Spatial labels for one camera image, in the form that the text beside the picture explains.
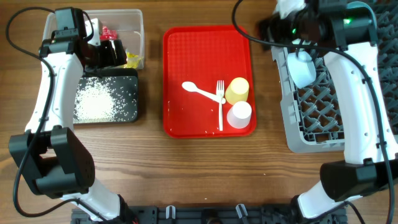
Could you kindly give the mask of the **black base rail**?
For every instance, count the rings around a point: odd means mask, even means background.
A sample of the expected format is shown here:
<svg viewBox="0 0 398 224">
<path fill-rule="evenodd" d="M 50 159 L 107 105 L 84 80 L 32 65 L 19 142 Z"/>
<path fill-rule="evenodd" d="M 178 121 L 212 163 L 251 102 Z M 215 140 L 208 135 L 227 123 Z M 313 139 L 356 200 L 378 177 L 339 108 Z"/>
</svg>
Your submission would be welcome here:
<svg viewBox="0 0 398 224">
<path fill-rule="evenodd" d="M 142 224 L 284 224 L 326 223 L 348 224 L 346 210 L 340 208 L 314 220 L 300 218 L 288 204 L 269 204 L 247 207 L 240 203 L 234 207 L 129 207 L 132 218 L 126 223 Z"/>
</svg>

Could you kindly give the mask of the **red plastic tray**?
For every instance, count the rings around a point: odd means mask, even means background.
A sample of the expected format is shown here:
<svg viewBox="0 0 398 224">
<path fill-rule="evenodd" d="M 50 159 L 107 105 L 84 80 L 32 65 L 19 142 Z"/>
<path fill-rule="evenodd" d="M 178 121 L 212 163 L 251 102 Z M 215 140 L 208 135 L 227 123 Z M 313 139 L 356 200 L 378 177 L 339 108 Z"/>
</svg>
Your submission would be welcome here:
<svg viewBox="0 0 398 224">
<path fill-rule="evenodd" d="M 218 125 L 217 102 L 183 89 L 193 82 L 214 94 L 216 82 L 228 86 L 235 78 L 249 83 L 248 103 L 256 107 L 249 41 L 232 25 L 190 26 L 169 29 L 163 38 L 163 127 L 177 139 L 220 138 L 250 135 L 256 128 L 256 113 L 243 129 L 223 122 Z"/>
</svg>

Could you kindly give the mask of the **red strawberry candy wrapper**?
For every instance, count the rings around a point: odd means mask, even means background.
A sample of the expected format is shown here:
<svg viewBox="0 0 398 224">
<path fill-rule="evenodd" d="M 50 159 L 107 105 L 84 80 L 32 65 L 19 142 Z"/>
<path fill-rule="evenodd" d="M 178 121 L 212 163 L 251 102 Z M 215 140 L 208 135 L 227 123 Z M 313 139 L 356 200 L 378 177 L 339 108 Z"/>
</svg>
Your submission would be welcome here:
<svg viewBox="0 0 398 224">
<path fill-rule="evenodd" d="M 116 40 L 118 33 L 116 30 L 111 30 L 106 26 L 103 26 L 102 34 L 99 36 L 100 40 Z"/>
</svg>

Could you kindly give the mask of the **yellow foil wrapper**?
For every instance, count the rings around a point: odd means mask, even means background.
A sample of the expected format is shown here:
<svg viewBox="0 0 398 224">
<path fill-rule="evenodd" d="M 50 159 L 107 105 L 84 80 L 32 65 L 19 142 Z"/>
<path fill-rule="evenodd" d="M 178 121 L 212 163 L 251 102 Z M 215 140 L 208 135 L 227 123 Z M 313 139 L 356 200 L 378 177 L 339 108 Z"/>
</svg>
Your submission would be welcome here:
<svg viewBox="0 0 398 224">
<path fill-rule="evenodd" d="M 134 68 L 137 69 L 139 64 L 142 61 L 142 57 L 138 55 L 134 55 L 128 51 L 126 51 L 126 64 L 123 65 L 123 68 Z"/>
</svg>

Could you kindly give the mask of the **grey dishwasher rack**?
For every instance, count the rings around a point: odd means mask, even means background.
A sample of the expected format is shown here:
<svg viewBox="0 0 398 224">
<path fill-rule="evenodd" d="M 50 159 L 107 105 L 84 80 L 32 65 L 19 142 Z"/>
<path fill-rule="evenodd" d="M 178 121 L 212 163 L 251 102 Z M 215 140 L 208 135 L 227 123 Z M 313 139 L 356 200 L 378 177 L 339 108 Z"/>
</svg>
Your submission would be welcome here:
<svg viewBox="0 0 398 224">
<path fill-rule="evenodd" d="M 397 1 L 390 4 L 369 4 L 377 19 L 378 53 L 386 53 L 389 47 L 397 45 L 397 22 L 390 19 Z M 282 87 L 280 102 L 284 119 L 288 147 L 295 153 L 341 151 L 344 149 L 343 123 L 338 107 L 338 98 L 333 79 L 323 58 L 316 49 L 299 49 L 310 54 L 317 72 L 316 80 L 304 87 L 297 88 L 287 70 L 287 56 L 296 53 L 293 48 L 272 47 L 273 59 L 277 62 Z M 378 87 L 387 104 L 387 121 L 384 126 L 391 137 L 397 140 L 397 65 L 379 63 Z"/>
</svg>

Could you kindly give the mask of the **light blue small bowl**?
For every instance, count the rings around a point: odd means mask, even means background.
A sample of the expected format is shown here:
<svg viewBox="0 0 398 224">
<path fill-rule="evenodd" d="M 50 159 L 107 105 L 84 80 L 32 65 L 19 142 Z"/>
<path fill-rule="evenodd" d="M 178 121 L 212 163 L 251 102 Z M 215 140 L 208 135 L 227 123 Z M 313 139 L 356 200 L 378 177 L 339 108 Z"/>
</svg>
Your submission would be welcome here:
<svg viewBox="0 0 398 224">
<path fill-rule="evenodd" d="M 287 56 L 287 70 L 297 88 L 304 88 L 312 84 L 317 77 L 315 64 L 309 53 L 299 51 Z"/>
</svg>

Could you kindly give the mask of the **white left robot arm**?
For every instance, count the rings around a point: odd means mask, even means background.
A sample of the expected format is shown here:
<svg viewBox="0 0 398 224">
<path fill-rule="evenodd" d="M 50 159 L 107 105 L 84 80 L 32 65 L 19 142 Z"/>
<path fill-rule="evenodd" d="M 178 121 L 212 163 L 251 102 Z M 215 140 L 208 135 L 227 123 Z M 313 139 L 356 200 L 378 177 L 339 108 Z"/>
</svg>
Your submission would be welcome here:
<svg viewBox="0 0 398 224">
<path fill-rule="evenodd" d="M 42 79 L 35 110 L 25 132 L 12 136 L 9 152 L 18 166 L 14 193 L 25 180 L 33 194 L 73 203 L 97 223 L 137 223 L 122 196 L 109 191 L 95 177 L 90 152 L 73 131 L 73 114 L 82 77 L 135 75 L 123 69 L 126 54 L 96 36 L 100 28 L 74 7 L 53 11 L 57 29 L 40 46 L 36 59 Z"/>
</svg>

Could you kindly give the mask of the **black tray with rice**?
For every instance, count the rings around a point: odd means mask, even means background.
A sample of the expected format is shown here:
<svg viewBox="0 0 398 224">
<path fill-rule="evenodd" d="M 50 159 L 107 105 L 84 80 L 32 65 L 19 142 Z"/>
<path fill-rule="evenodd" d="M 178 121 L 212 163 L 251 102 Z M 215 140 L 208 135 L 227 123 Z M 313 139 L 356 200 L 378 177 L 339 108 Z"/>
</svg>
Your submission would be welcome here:
<svg viewBox="0 0 398 224">
<path fill-rule="evenodd" d="M 130 123 L 137 120 L 139 79 L 134 68 L 84 74 L 77 87 L 74 124 Z"/>
</svg>

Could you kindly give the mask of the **white plastic spoon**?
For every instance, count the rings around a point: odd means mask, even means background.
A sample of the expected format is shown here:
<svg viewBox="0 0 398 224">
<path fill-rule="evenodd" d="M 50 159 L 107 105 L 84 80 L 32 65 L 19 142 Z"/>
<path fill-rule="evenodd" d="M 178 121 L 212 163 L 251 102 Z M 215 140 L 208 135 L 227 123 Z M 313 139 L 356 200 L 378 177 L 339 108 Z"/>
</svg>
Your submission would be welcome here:
<svg viewBox="0 0 398 224">
<path fill-rule="evenodd" d="M 193 82 L 183 82 L 182 83 L 182 88 L 186 91 L 193 92 L 193 93 L 199 93 L 215 102 L 221 102 L 222 104 L 226 103 L 225 98 L 220 98 L 219 96 L 216 96 L 215 94 L 209 93 L 207 91 L 199 89 L 196 84 Z"/>
</svg>

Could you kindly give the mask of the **white plastic fork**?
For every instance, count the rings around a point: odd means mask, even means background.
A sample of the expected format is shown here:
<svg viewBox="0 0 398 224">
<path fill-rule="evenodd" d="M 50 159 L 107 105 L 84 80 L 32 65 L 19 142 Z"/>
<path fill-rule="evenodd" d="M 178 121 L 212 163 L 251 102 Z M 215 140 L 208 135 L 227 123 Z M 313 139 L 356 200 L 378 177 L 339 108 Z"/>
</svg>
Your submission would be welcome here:
<svg viewBox="0 0 398 224">
<path fill-rule="evenodd" d="M 218 107 L 218 121 L 219 121 L 219 130 L 223 131 L 223 98 L 224 98 L 224 81 L 218 80 L 216 84 L 216 95 L 219 99 L 219 107 Z"/>
</svg>

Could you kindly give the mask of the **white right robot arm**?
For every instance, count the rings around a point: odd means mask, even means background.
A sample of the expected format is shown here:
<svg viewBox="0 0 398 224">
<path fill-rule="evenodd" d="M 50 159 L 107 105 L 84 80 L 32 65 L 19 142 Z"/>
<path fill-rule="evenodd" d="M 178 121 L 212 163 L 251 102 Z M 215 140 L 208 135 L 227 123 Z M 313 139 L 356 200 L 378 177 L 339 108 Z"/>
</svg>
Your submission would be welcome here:
<svg viewBox="0 0 398 224">
<path fill-rule="evenodd" d="M 314 82 L 310 52 L 323 54 L 343 123 L 344 159 L 325 163 L 320 181 L 292 201 L 295 221 L 306 223 L 361 197 L 389 192 L 395 208 L 397 142 L 391 131 L 377 70 L 377 20 L 362 1 L 278 1 L 259 24 L 261 40 L 295 47 L 287 71 L 297 87 Z"/>
</svg>

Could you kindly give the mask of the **white plastic cup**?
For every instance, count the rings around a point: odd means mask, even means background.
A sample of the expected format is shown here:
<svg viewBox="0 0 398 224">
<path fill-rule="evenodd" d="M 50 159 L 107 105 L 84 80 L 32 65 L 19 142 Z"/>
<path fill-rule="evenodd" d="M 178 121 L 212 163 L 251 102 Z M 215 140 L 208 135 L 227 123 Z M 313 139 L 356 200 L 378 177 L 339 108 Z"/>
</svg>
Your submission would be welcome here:
<svg viewBox="0 0 398 224">
<path fill-rule="evenodd" d="M 251 105 L 246 101 L 236 102 L 227 113 L 227 122 L 236 129 L 248 126 L 252 115 Z"/>
</svg>

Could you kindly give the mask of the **yellow plastic cup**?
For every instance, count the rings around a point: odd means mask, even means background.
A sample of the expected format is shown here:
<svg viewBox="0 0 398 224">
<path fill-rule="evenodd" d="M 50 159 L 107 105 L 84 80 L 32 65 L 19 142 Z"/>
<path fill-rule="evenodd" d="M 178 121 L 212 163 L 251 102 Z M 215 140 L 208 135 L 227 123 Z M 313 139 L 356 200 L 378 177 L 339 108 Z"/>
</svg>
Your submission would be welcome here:
<svg viewBox="0 0 398 224">
<path fill-rule="evenodd" d="M 238 77 L 231 81 L 225 92 L 226 101 L 234 105 L 239 101 L 247 101 L 249 83 L 245 78 Z"/>
</svg>

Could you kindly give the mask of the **light blue plate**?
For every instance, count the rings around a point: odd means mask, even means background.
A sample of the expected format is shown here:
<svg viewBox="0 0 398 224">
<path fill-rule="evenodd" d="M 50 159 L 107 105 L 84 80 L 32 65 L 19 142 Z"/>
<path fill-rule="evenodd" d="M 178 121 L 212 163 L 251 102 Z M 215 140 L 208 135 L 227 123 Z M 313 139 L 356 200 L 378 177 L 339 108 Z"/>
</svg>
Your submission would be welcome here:
<svg viewBox="0 0 398 224">
<path fill-rule="evenodd" d="M 347 9 L 366 8 L 373 20 L 376 20 L 376 15 L 368 3 L 362 1 L 349 2 L 346 6 Z"/>
</svg>

